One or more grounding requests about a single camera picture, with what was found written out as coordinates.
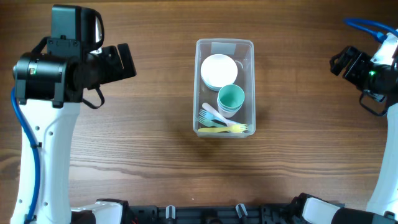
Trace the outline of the light green plastic fork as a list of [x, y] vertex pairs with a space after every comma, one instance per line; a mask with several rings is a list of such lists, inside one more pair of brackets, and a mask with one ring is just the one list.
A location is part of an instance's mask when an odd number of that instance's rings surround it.
[[202, 124], [202, 125], [204, 125], [206, 127], [209, 127], [209, 128], [212, 128], [212, 127], [223, 128], [223, 127], [225, 127], [225, 125], [223, 125], [223, 124], [218, 124], [218, 123], [216, 123], [216, 122], [214, 122], [212, 120], [209, 120], [209, 119], [206, 119], [206, 118], [203, 118], [203, 117], [198, 117], [197, 121], [200, 124]]

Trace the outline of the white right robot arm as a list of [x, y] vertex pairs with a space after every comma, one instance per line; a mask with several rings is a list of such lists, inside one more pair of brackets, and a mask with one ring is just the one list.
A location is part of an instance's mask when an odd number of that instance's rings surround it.
[[348, 46], [330, 60], [330, 70], [360, 92], [360, 105], [386, 119], [385, 148], [374, 190], [363, 210], [347, 208], [309, 194], [290, 204], [293, 217], [304, 223], [397, 223], [397, 30], [379, 35], [369, 55]]

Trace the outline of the yellow plastic fork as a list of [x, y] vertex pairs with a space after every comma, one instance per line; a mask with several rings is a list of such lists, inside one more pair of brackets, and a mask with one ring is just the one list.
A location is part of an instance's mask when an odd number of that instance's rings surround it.
[[247, 124], [233, 124], [231, 126], [222, 127], [222, 128], [200, 128], [198, 129], [199, 133], [221, 133], [221, 132], [232, 132], [232, 133], [241, 133], [248, 130]]

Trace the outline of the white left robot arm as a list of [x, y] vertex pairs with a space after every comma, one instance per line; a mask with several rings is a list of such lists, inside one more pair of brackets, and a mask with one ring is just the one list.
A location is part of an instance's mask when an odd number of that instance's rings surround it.
[[13, 68], [11, 102], [22, 128], [19, 190], [12, 223], [134, 223], [125, 200], [71, 207], [72, 137], [85, 90], [136, 75], [128, 44], [105, 47], [98, 11], [56, 4], [49, 36]]

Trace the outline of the blue plastic cup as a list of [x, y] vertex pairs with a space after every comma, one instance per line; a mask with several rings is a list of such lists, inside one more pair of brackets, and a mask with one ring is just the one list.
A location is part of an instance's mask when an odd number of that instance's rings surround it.
[[241, 106], [235, 109], [226, 109], [222, 107], [221, 105], [218, 105], [218, 112], [225, 118], [231, 118], [233, 117], [239, 110], [241, 109]]

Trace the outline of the green plastic cup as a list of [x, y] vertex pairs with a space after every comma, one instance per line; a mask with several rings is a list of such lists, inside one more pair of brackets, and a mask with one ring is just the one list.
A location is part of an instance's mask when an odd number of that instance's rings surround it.
[[244, 90], [235, 84], [222, 87], [217, 96], [218, 106], [225, 111], [237, 111], [245, 101]]

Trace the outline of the light blue plastic fork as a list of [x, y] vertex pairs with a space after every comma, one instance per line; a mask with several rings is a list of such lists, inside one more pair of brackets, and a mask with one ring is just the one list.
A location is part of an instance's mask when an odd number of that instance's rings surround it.
[[216, 117], [215, 115], [211, 114], [210, 112], [208, 112], [207, 110], [203, 110], [201, 109], [199, 111], [199, 116], [198, 119], [204, 120], [204, 119], [208, 119], [208, 120], [217, 120], [217, 121], [221, 121], [223, 122], [222, 119], [219, 119], [218, 117]]

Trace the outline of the white plastic spoon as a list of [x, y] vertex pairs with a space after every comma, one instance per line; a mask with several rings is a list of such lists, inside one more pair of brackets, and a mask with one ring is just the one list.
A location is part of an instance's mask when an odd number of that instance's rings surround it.
[[237, 123], [237, 122], [235, 122], [235, 121], [231, 121], [231, 120], [229, 120], [229, 119], [226, 119], [225, 117], [223, 117], [221, 114], [219, 114], [219, 112], [217, 111], [217, 110], [215, 110], [210, 104], [208, 104], [208, 103], [203, 103], [202, 104], [202, 108], [203, 108], [203, 110], [207, 110], [208, 112], [210, 112], [211, 114], [213, 114], [213, 115], [215, 115], [216, 117], [218, 117], [219, 119], [222, 119], [223, 120], [223, 123], [226, 125], [226, 126], [231, 126], [231, 125], [233, 125], [233, 124], [240, 124], [240, 123]]

